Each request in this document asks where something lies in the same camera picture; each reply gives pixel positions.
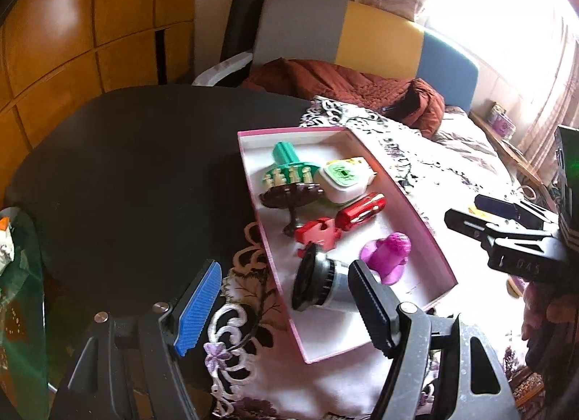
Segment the person right hand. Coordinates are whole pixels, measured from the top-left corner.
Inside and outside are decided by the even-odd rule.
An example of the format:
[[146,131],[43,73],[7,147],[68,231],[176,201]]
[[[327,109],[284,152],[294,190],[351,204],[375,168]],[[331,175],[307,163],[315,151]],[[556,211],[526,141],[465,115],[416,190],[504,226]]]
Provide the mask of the person right hand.
[[525,304],[521,337],[528,341],[547,320],[554,324],[573,323],[578,312],[578,295],[555,297],[550,287],[529,283],[524,290]]

